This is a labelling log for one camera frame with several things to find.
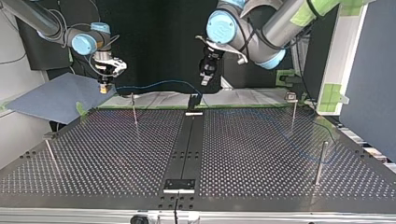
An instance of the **black cable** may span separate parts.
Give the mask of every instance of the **black cable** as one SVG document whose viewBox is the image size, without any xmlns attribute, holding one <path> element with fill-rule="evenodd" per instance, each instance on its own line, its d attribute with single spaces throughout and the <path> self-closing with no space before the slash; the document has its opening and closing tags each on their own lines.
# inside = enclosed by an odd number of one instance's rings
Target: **black cable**
<svg viewBox="0 0 396 224">
<path fill-rule="evenodd" d="M 297 51 L 297 61 L 298 61 L 297 64 L 298 64 L 298 68 L 300 70 L 301 80 L 303 81 L 303 84 L 304 84 L 304 87 L 305 87 L 305 91 L 306 91 L 306 94 L 308 95 L 309 100 L 312 102 L 312 105 L 314 106 L 315 111 L 317 111 L 317 105 L 315 104 L 315 102 L 314 102 L 314 100 L 313 100 L 313 98 L 311 96 L 311 93 L 308 90 L 308 86 L 306 85 L 306 82 L 305 82 L 305 79 L 304 79 L 304 71 L 301 69 L 301 65 L 300 65 L 300 51 L 298 49 L 298 45 L 296 45 L 296 51 Z"/>
<path fill-rule="evenodd" d="M 174 215 L 175 215 L 175 224 L 178 224 L 178 217 L 177 217 L 177 203 L 178 203 L 178 195 L 175 203 L 175 210 L 174 210 Z"/>
<path fill-rule="evenodd" d="M 317 11 L 317 9 L 315 8 L 314 4 L 312 3 L 312 0 L 306 0 L 306 3 L 308 4 L 309 9 L 311 9 L 312 13 L 314 13 L 314 15 L 319 20 L 323 20 L 324 16 L 320 15 L 320 13 Z"/>
<path fill-rule="evenodd" d="M 253 36 L 256 34 L 256 32 L 254 32 L 254 27 L 252 27 L 252 32 L 250 33 L 250 36 L 248 37 L 247 41 L 245 42 L 244 46 L 239 50 L 240 52 L 242 52 L 244 49 L 248 48 L 248 44 L 250 43 L 251 39 L 253 39 Z"/>
<path fill-rule="evenodd" d="M 9 63 L 16 63 L 16 62 L 22 60 L 25 56 L 26 56 L 26 52 L 24 52 L 24 54 L 19 59 L 16 59 L 16 60 L 13 60 L 13 61 L 9 61 L 9 62 L 3 62 L 3 63 L 0 63 L 0 65 L 9 64 Z"/>
</svg>

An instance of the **vertical metal post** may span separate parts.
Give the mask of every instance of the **vertical metal post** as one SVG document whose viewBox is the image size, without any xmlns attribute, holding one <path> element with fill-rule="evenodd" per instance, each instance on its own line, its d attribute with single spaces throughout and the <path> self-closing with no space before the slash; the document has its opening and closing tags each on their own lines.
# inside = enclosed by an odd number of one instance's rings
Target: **vertical metal post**
<svg viewBox="0 0 396 224">
<path fill-rule="evenodd" d="M 322 169 L 323 169 L 323 161 L 322 160 L 324 160 L 324 157 L 326 155 L 326 149 L 327 149 L 328 145 L 329 145 L 329 142 L 327 142 L 327 141 L 323 142 L 320 158 L 319 158 L 319 161 L 318 161 L 318 171 L 317 171 L 317 176 L 315 178 L 315 185 L 319 184 L 321 172 L 322 172 Z"/>
<path fill-rule="evenodd" d="M 134 94 L 132 93 L 131 95 L 131 103 L 132 103 L 132 109 L 134 110 L 134 124 L 137 124 L 137 116 L 136 116 L 136 109 L 135 109 L 135 101 L 134 101 Z"/>
<path fill-rule="evenodd" d="M 53 154 L 52 147 L 50 147 L 50 140 L 45 140 L 47 144 L 47 148 L 49 149 L 49 154 L 53 160 L 56 160 L 55 155 Z"/>
</svg>

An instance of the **green tape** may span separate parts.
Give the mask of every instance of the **green tape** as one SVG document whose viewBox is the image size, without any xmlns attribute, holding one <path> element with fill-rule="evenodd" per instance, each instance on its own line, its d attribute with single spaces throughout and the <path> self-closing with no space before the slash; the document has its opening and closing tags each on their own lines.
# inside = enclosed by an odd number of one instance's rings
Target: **green tape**
<svg viewBox="0 0 396 224">
<path fill-rule="evenodd" d="M 317 12 L 324 16 L 326 13 L 331 11 L 340 0 L 311 0 Z M 291 18 L 291 22 L 298 26 L 307 26 L 314 18 L 315 14 L 309 8 L 309 5 L 304 1 L 303 5 L 297 11 L 297 13 Z"/>
<path fill-rule="evenodd" d="M 8 104 L 9 102 L 8 101 L 6 101 L 6 102 L 3 102 L 1 105 L 0 105 L 0 113 L 1 112 L 4 112 L 4 111 L 6 111 L 6 110 L 8 110 L 7 109 L 7 104 Z"/>
<path fill-rule="evenodd" d="M 292 87 L 292 83 L 286 83 L 280 80 L 281 77 L 294 77 L 295 71 L 294 69 L 290 70 L 277 70 L 276 71 L 276 86 L 278 87 Z"/>
<path fill-rule="evenodd" d="M 88 114 L 88 110 L 84 109 L 84 105 L 81 102 L 76 103 L 76 110 L 80 116 L 84 117 Z"/>
<path fill-rule="evenodd" d="M 325 84 L 320 99 L 319 112 L 335 112 L 341 100 L 340 84 Z"/>
<path fill-rule="evenodd" d="M 340 16 L 359 16 L 365 4 L 364 0 L 342 0 Z"/>
</svg>

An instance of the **wire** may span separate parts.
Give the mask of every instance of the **wire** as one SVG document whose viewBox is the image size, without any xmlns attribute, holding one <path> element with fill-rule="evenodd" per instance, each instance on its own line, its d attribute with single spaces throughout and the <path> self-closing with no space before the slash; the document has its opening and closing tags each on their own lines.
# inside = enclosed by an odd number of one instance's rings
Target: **wire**
<svg viewBox="0 0 396 224">
<path fill-rule="evenodd" d="M 13 61 L 9 61 L 9 62 L 3 62 L 3 63 L 0 63 L 0 65 L 9 64 L 9 63 L 16 63 L 16 62 L 22 60 L 25 56 L 26 56 L 26 52 L 24 52 L 24 54 L 19 59 L 16 59 L 16 60 L 13 60 Z"/>
<path fill-rule="evenodd" d="M 75 74 L 76 74 L 76 71 L 73 69 L 73 67 L 72 67 L 72 66 L 69 66 L 69 68 L 70 68 L 70 70 L 72 71 L 72 73 L 75 75 Z"/>
<path fill-rule="evenodd" d="M 59 32 L 57 37 L 52 38 L 52 37 L 46 36 L 46 38 L 51 41 L 57 41 L 60 38 L 62 38 L 63 34 L 66 32 L 66 29 L 67 29 L 66 19 L 64 18 L 64 15 L 62 14 L 62 12 L 60 12 L 56 9 L 47 9 L 47 11 L 58 21 L 61 31 Z M 61 17 L 62 21 L 53 12 L 56 12 Z"/>
<path fill-rule="evenodd" d="M 132 90 L 145 90 L 145 89 L 150 89 L 156 86 L 160 86 L 162 84 L 165 83 L 181 83 L 181 84 L 185 84 L 188 85 L 189 87 L 191 87 L 198 95 L 203 96 L 202 93 L 200 91 L 198 91 L 194 86 L 192 86 L 189 82 L 187 81 L 182 81 L 182 80 L 164 80 L 164 81 L 160 81 L 160 82 L 156 82 L 154 84 L 148 85 L 148 86 L 143 86 L 143 87 L 137 87 L 137 86 L 123 86 L 123 87 L 118 87 L 116 88 L 116 90 L 120 91 L 120 90 L 125 90 L 125 89 L 132 89 Z"/>
<path fill-rule="evenodd" d="M 305 88 L 306 94 L 308 95 L 309 100 L 312 102 L 312 105 L 314 106 L 315 111 L 317 111 L 317 105 L 315 104 L 315 102 L 314 102 L 314 100 L 312 98 L 312 95 L 311 95 L 311 93 L 308 90 L 308 86 L 306 85 L 305 79 L 304 79 L 304 71 L 301 68 L 301 64 L 300 64 L 300 51 L 299 51 L 298 45 L 296 45 L 296 51 L 297 51 L 297 61 L 298 61 L 297 64 L 298 64 L 298 68 L 299 68 L 300 73 L 301 73 L 301 80 L 303 81 L 304 88 Z"/>
<path fill-rule="evenodd" d="M 93 0 L 90 0 L 90 2 L 91 2 L 91 3 L 93 4 L 93 6 L 96 8 L 96 12 L 98 13 L 98 21 L 100 22 L 100 21 L 101 21 L 101 18 L 100 18 L 99 8 L 98 8 L 98 6 L 96 5 L 96 3 L 93 2 Z"/>
</svg>

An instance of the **metal bracket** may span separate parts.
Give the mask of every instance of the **metal bracket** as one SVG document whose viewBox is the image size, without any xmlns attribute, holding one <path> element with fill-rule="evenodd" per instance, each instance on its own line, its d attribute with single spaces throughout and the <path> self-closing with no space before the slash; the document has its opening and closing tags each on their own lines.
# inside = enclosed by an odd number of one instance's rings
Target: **metal bracket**
<svg viewBox="0 0 396 224">
<path fill-rule="evenodd" d="M 244 18 L 251 10 L 253 10 L 255 7 L 261 7 L 261 6 L 269 6 L 273 7 L 278 11 L 280 7 L 282 7 L 283 2 L 280 0 L 254 0 L 254 1 L 248 1 L 247 4 L 244 7 L 244 10 L 241 12 L 241 18 Z"/>
<path fill-rule="evenodd" d="M 204 39 L 200 35 L 197 35 L 195 38 L 201 40 L 202 42 L 204 42 L 206 45 L 208 45 L 212 49 L 219 49 L 219 50 L 223 50 L 226 52 L 237 54 L 239 57 L 238 64 L 248 63 L 248 57 L 245 54 L 243 54 L 242 52 L 238 51 L 237 49 L 231 47 L 230 45 L 217 44 L 217 43 L 211 42 L 210 40 Z"/>
<path fill-rule="evenodd" d="M 349 98 L 346 97 L 345 95 L 342 95 L 342 94 L 341 94 L 340 103 L 342 103 L 342 104 L 344 104 L 344 105 L 349 105 Z"/>
<path fill-rule="evenodd" d="M 168 179 L 163 193 L 193 194 L 195 192 L 194 179 Z"/>
</svg>

